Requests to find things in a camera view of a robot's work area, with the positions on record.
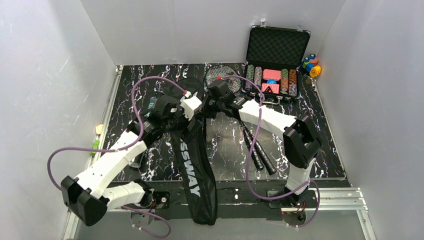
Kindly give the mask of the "black racket bag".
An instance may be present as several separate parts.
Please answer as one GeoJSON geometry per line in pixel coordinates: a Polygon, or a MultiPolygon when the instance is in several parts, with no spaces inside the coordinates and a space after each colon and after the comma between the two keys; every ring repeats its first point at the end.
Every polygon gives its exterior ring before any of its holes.
{"type": "Polygon", "coordinates": [[[194,117],[192,122],[194,129],[171,132],[171,147],[191,218],[197,224],[213,226],[218,215],[216,180],[206,153],[202,119],[194,117]]]}

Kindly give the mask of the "black shuttlecock tube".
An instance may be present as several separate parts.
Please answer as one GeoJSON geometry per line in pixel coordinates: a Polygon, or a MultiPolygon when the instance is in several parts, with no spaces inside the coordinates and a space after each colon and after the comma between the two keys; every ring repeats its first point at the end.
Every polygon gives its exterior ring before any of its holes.
{"type": "MultiPolygon", "coordinates": [[[[149,99],[149,104],[148,104],[147,111],[150,111],[150,110],[152,110],[155,107],[155,105],[157,103],[157,100],[159,98],[159,95],[160,94],[155,94],[154,96],[152,96],[149,99]]],[[[128,165],[130,167],[132,167],[132,168],[140,169],[145,164],[145,162],[146,162],[145,161],[145,154],[146,154],[145,152],[139,154],[128,165]]]]}

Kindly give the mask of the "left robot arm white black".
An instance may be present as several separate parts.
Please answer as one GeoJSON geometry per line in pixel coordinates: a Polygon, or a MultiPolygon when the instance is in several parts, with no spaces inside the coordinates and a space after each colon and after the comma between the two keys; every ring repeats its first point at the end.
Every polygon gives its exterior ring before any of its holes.
{"type": "Polygon", "coordinates": [[[133,159],[148,150],[163,134],[188,129],[202,101],[185,94],[180,99],[162,95],[152,108],[138,114],[111,149],[76,177],[60,183],[65,205],[88,227],[110,211],[129,204],[146,204],[153,193],[143,180],[109,187],[109,184],[133,159]]]}

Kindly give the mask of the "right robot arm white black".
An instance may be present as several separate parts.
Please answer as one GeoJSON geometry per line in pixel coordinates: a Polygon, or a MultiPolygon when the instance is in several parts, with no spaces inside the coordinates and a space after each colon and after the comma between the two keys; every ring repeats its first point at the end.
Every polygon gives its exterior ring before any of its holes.
{"type": "Polygon", "coordinates": [[[291,205],[297,205],[308,191],[311,169],[323,144],[312,119],[307,115],[295,117],[280,113],[247,96],[224,99],[208,94],[203,101],[202,113],[214,118],[220,112],[241,122],[256,124],[257,130],[266,130],[283,141],[284,155],[289,162],[283,194],[259,195],[253,190],[248,176],[245,180],[250,192],[258,199],[287,199],[291,205]]]}

